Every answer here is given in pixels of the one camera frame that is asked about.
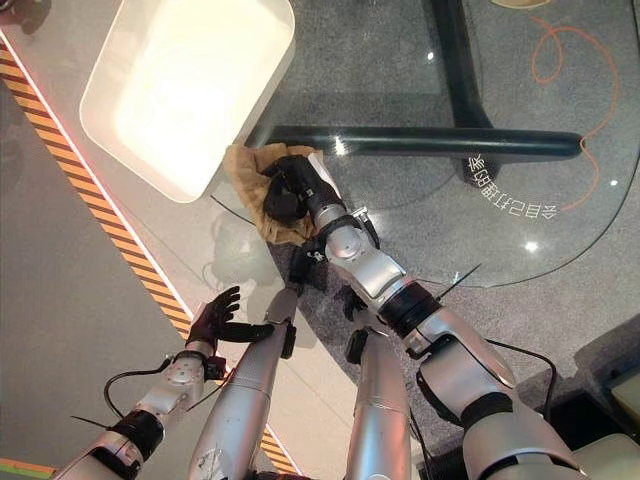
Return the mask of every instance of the white tray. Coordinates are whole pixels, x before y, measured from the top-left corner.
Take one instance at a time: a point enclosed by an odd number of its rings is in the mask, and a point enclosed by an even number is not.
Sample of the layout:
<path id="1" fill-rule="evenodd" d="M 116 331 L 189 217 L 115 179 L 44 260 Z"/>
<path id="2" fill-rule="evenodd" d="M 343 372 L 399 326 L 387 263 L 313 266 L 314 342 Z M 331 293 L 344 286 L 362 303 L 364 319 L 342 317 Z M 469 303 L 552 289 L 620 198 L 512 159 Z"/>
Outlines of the white tray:
<path id="1" fill-rule="evenodd" d="M 288 0 L 124 0 L 80 103 L 91 139 L 176 202 L 205 191 L 289 66 Z"/>

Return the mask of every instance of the glass table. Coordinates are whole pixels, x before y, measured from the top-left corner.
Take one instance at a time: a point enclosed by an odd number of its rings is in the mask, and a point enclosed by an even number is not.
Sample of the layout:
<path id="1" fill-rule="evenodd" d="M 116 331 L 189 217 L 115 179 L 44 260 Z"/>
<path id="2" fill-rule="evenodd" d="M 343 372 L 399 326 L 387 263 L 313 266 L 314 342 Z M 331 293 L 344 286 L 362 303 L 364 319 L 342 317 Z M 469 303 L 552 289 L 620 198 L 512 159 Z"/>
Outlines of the glass table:
<path id="1" fill-rule="evenodd" d="M 410 131 L 457 120 L 429 1 L 291 3 L 296 52 L 261 128 Z M 322 145 L 324 159 L 347 205 L 368 208 L 383 249 L 416 277 L 450 284 L 481 264 L 463 285 L 522 282 L 586 251 L 624 201 L 640 139 L 633 6 L 463 6 L 493 125 L 577 132 L 585 151 L 531 162 L 477 152 L 362 154 L 337 129 L 330 148 Z M 497 174 L 485 168 L 496 162 Z"/>

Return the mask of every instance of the beige towel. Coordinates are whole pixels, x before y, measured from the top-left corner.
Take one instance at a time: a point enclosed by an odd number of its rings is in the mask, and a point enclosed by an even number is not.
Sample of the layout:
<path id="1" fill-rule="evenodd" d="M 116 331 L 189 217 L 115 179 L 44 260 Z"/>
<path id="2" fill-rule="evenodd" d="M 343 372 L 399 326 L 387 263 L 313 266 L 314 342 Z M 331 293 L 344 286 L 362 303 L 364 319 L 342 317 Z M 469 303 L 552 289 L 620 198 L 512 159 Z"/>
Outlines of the beige towel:
<path id="1" fill-rule="evenodd" d="M 258 232 L 270 243 L 293 243 L 302 245 L 313 236 L 314 228 L 307 215 L 288 227 L 267 215 L 262 208 L 267 196 L 270 178 L 261 175 L 269 165 L 286 155 L 309 155 L 311 147 L 287 147 L 274 143 L 262 148 L 247 148 L 231 145 L 227 148 L 222 164 L 231 177 L 231 182 L 244 206 L 249 210 Z"/>

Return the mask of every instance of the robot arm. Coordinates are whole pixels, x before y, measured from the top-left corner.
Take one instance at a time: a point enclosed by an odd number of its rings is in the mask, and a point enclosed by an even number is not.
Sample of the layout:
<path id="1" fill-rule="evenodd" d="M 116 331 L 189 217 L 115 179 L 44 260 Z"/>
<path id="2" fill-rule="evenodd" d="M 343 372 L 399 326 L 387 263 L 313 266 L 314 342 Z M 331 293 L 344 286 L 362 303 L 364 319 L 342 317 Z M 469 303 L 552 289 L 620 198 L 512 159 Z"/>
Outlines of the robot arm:
<path id="1" fill-rule="evenodd" d="M 422 360 L 417 382 L 423 394 L 441 417 L 465 428 L 469 478 L 584 480 L 553 428 L 519 400 L 504 359 L 375 248 L 347 213 L 333 182 L 326 181 L 328 174 L 319 173 L 314 163 L 320 165 L 301 156 L 284 157 L 266 173 L 284 179 L 306 206 L 317 231 L 315 249 L 402 339 L 407 353 Z M 267 212 L 277 215 L 268 207 L 265 202 Z"/>
<path id="2" fill-rule="evenodd" d="M 229 289 L 204 307 L 185 349 L 172 358 L 162 379 L 128 415 L 57 472 L 55 480 L 136 477 L 167 432 L 200 399 L 204 382 L 224 376 L 224 359 L 215 356 L 218 339 L 255 342 L 273 333 L 272 325 L 229 322 L 238 307 L 238 291 Z"/>

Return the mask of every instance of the orange cable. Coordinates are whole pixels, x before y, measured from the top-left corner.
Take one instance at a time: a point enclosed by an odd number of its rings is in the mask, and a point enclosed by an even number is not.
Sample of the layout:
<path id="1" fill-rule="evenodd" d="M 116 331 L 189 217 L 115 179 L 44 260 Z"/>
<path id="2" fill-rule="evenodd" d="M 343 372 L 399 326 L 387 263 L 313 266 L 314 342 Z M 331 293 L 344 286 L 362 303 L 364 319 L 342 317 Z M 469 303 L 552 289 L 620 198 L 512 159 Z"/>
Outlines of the orange cable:
<path id="1" fill-rule="evenodd" d="M 616 105 L 618 103 L 618 98 L 620 96 L 620 76 L 618 74 L 618 67 L 615 64 L 615 61 L 613 60 L 611 53 L 609 53 L 609 50 L 607 50 L 607 48 L 602 43 L 600 43 L 595 37 L 589 35 L 584 30 L 581 30 L 580 28 L 577 28 L 577 27 L 571 27 L 571 26 L 553 27 L 549 23 L 545 22 L 540 18 L 532 16 L 531 19 L 547 30 L 547 33 L 545 33 L 545 35 L 542 38 L 540 38 L 540 40 L 538 40 L 536 48 L 533 51 L 533 55 L 531 56 L 531 76 L 536 81 L 536 83 L 546 85 L 548 83 L 553 82 L 555 78 L 558 76 L 558 74 L 560 73 L 560 71 L 562 70 L 562 67 L 564 66 L 564 48 L 562 47 L 562 42 L 558 37 L 558 33 L 560 32 L 575 33 L 580 37 L 582 37 L 583 39 L 587 40 L 589 43 L 591 43 L 602 54 L 607 64 L 609 65 L 611 74 L 613 76 L 613 95 L 611 98 L 611 104 L 609 105 L 609 110 L 607 114 L 604 116 L 604 118 L 600 121 L 600 123 L 595 128 L 593 128 L 592 130 L 589 130 L 585 135 L 583 135 L 582 139 L 580 140 L 580 148 L 582 149 L 582 152 L 591 161 L 591 164 L 593 165 L 594 173 L 593 173 L 593 178 L 591 180 L 591 185 L 589 186 L 589 189 L 587 190 L 587 192 L 582 197 L 580 197 L 580 199 L 578 199 L 573 203 L 570 203 L 569 205 L 565 205 L 561 208 L 561 210 L 563 211 L 568 211 L 586 202 L 587 199 L 593 194 L 593 192 L 595 191 L 600 181 L 600 166 L 598 165 L 598 160 L 593 155 L 593 153 L 591 153 L 591 151 L 587 148 L 586 141 L 591 137 L 593 137 L 600 130 L 602 130 L 613 117 L 613 114 L 616 109 Z M 549 37 L 552 37 L 555 43 L 558 60 L 557 60 L 556 68 L 553 71 L 553 73 L 548 77 L 541 77 L 540 75 L 538 75 L 538 71 L 536 67 L 538 54 L 540 53 L 540 49 L 542 48 L 542 46 L 544 45 L 544 43 L 547 41 Z"/>

